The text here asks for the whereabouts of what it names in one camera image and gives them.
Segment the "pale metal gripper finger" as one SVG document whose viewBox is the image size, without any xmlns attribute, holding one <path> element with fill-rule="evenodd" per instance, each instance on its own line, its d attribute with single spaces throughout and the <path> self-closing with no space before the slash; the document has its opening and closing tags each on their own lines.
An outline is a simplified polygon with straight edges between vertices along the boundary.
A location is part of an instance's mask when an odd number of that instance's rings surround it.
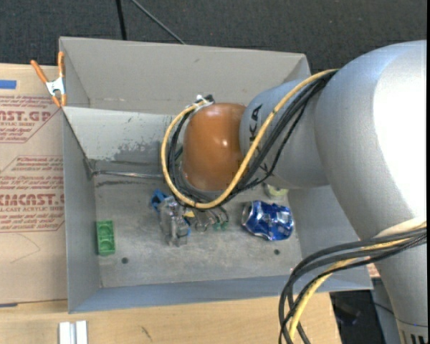
<svg viewBox="0 0 430 344">
<path fill-rule="evenodd" d="M 164 198 L 159 204 L 159 219 L 161 224 L 169 224 L 172 220 L 181 218 L 181 205 L 173 196 Z"/>
<path fill-rule="evenodd" d="M 185 219 L 172 217 L 166 226 L 166 242 L 169 246 L 180 247 L 187 244 L 190 232 Z"/>
</svg>

